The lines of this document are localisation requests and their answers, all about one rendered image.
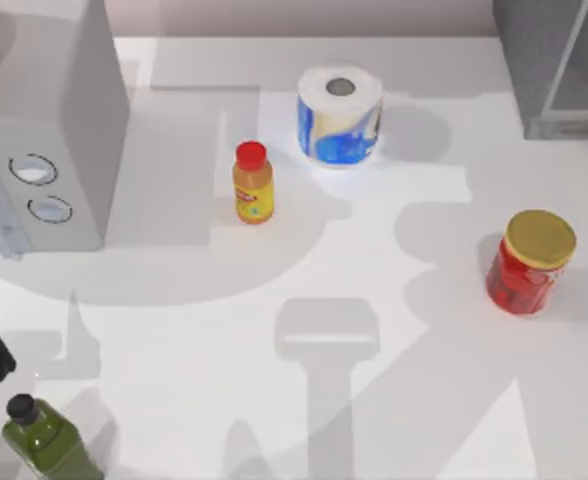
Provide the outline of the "orange bottle with red cap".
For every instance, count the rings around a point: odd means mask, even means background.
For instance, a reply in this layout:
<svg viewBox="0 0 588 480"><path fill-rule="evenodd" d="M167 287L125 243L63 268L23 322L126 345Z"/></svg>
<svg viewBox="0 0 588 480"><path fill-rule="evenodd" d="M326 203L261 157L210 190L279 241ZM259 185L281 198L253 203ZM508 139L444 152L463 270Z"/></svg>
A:
<svg viewBox="0 0 588 480"><path fill-rule="evenodd" d="M273 168L266 147L245 141L235 150L232 170L238 217L248 224L261 224L274 212Z"/></svg>

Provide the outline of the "blue and white paper roll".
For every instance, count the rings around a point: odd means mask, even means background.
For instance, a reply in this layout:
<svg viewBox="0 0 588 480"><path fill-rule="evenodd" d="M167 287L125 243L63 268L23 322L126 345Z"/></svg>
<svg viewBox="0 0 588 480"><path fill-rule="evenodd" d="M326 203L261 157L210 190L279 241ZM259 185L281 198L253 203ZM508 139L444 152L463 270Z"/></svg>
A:
<svg viewBox="0 0 588 480"><path fill-rule="evenodd" d="M353 64L304 71L297 89L297 140L305 156L329 167L368 159L379 139L380 79Z"/></svg>

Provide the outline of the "red jar with gold lid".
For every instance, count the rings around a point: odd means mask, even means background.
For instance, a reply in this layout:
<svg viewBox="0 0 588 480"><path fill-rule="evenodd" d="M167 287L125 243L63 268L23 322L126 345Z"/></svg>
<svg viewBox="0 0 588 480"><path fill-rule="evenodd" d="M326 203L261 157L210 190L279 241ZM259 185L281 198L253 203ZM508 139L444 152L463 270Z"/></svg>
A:
<svg viewBox="0 0 588 480"><path fill-rule="evenodd" d="M573 228L557 214L542 209L516 213L486 275L488 296L513 315L540 312L576 246Z"/></svg>

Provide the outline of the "small microwave knob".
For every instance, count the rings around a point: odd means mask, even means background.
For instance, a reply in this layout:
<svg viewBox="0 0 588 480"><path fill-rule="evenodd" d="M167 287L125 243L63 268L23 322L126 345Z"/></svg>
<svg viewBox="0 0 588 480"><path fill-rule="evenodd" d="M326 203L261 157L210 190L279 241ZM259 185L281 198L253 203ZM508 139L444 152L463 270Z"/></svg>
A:
<svg viewBox="0 0 588 480"><path fill-rule="evenodd" d="M27 202L30 214L39 221L60 224L69 221L73 215L72 206L56 196L46 196Z"/></svg>

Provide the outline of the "large microwave knob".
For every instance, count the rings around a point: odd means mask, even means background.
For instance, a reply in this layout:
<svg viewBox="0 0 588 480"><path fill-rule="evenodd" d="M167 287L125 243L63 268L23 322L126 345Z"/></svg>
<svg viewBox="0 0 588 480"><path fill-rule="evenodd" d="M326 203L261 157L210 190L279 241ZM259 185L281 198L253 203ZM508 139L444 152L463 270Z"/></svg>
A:
<svg viewBox="0 0 588 480"><path fill-rule="evenodd" d="M48 185L58 177L56 166L49 159L38 154L28 153L11 158L8 167L18 180L28 185Z"/></svg>

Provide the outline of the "pale microwave oven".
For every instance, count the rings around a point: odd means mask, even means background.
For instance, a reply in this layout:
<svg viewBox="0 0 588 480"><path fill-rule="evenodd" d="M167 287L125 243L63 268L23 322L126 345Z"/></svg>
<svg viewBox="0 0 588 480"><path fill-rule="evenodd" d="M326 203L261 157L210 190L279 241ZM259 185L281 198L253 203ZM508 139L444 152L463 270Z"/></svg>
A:
<svg viewBox="0 0 588 480"><path fill-rule="evenodd" d="M103 246L130 108L105 0L0 0L0 255ZM28 153L57 179L9 170ZM56 196L72 218L49 224L27 202Z"/></svg>

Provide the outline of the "grey cabinet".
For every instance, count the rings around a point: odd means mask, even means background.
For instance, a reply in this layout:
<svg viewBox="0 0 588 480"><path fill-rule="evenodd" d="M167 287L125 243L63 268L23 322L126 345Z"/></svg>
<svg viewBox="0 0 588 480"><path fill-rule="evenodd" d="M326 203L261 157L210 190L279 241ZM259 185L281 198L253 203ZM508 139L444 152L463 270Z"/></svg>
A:
<svg viewBox="0 0 588 480"><path fill-rule="evenodd" d="M588 140L588 0L493 0L524 137Z"/></svg>

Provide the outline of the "green bottle with black cap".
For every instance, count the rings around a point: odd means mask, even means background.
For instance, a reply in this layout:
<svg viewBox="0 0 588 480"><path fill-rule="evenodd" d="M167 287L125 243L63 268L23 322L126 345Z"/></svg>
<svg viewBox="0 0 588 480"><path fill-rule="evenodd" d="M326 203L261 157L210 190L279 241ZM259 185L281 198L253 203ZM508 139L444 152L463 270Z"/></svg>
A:
<svg viewBox="0 0 588 480"><path fill-rule="evenodd" d="M3 439L41 480L105 480L77 427L47 401L19 393L6 413Z"/></svg>

